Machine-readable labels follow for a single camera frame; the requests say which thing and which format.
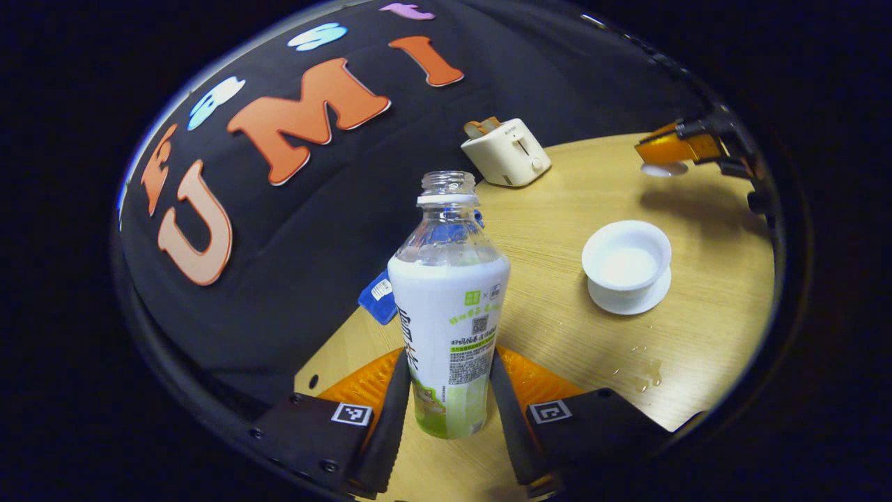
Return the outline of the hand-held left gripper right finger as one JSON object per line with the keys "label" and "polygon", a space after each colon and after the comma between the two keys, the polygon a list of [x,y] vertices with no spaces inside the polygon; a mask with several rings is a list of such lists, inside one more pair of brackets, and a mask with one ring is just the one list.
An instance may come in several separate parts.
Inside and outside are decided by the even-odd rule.
{"label": "hand-held left gripper right finger", "polygon": [[529,498],[569,498],[646,463],[672,432],[612,388],[581,390],[497,347],[490,374],[509,459]]}

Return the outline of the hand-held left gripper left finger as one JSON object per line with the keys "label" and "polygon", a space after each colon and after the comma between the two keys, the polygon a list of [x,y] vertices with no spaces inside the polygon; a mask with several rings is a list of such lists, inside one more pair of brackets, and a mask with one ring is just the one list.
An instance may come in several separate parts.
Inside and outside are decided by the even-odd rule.
{"label": "hand-held left gripper left finger", "polygon": [[251,445],[290,476],[341,496],[387,492],[410,397],[403,349],[316,396],[293,392],[251,426]]}

